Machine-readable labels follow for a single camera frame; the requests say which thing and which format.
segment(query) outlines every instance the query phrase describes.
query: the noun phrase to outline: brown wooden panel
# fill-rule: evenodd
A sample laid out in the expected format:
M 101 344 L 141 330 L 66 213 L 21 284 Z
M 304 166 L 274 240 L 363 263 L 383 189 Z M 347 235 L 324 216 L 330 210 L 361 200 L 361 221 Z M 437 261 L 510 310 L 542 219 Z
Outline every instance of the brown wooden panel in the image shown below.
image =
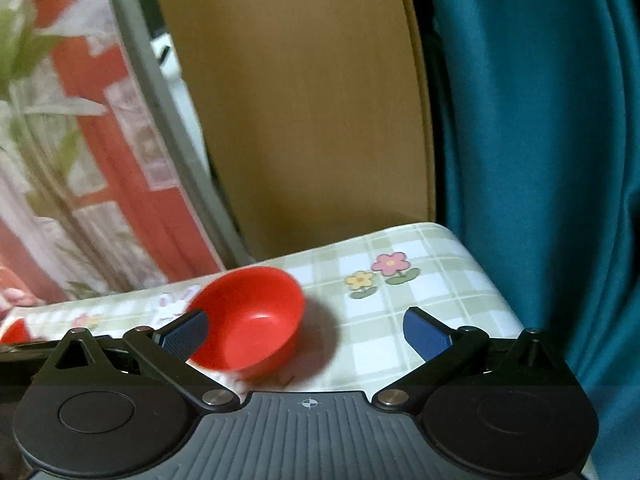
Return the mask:
M 254 256 L 431 219 L 424 70 L 403 0 L 160 1 Z

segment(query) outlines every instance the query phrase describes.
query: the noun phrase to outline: tablecloth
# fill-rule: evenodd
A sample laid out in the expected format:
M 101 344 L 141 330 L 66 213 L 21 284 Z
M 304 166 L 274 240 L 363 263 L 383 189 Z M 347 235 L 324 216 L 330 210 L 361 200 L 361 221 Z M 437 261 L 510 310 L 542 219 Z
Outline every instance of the tablecloth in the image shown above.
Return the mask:
M 419 306 L 454 328 L 475 325 L 493 337 L 516 337 L 522 330 L 471 255 L 437 224 L 390 228 L 261 265 L 284 269 L 300 282 L 306 313 L 295 357 L 270 378 L 239 383 L 203 370 L 241 395 L 260 388 L 364 390 L 372 396 L 423 362 L 402 337 L 402 316 L 410 306 Z M 215 278 L 17 308 L 3 326 L 24 317 L 34 337 L 62 338 L 73 326 L 87 326 L 94 335 L 120 337 L 137 325 L 158 328 L 175 319 Z

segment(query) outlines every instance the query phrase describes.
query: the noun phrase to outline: pink flower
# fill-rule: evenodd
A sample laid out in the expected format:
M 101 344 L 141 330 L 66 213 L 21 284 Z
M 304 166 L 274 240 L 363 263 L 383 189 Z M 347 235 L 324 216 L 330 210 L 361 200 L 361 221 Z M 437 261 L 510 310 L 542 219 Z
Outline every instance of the pink flower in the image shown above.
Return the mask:
M 382 272 L 383 276 L 393 276 L 399 270 L 407 270 L 411 264 L 406 260 L 406 254 L 379 254 L 371 270 Z

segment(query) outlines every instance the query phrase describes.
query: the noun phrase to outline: crosshair symbol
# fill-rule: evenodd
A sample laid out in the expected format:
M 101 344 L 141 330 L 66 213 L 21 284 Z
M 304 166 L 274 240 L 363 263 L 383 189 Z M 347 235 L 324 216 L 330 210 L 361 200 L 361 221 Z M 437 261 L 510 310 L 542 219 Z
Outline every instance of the crosshair symbol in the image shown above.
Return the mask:
M 308 399 L 305 399 L 302 402 L 299 402 L 299 404 L 302 404 L 305 408 L 310 410 L 311 408 L 316 407 L 318 404 L 322 404 L 322 402 L 318 402 L 317 400 L 309 397 Z

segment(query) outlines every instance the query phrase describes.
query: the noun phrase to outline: black circular cover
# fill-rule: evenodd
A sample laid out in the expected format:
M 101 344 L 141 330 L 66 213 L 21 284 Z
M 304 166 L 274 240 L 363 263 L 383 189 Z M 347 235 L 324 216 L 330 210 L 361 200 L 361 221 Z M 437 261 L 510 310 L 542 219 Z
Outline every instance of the black circular cover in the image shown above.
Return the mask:
M 483 475 L 550 479 L 586 459 L 597 434 L 578 386 L 497 386 L 460 380 L 437 389 L 422 424 L 437 450 Z
M 114 386 L 31 387 L 14 419 L 25 459 L 63 477 L 112 478 L 172 452 L 190 430 L 192 410 L 170 386 L 123 376 L 126 384 Z

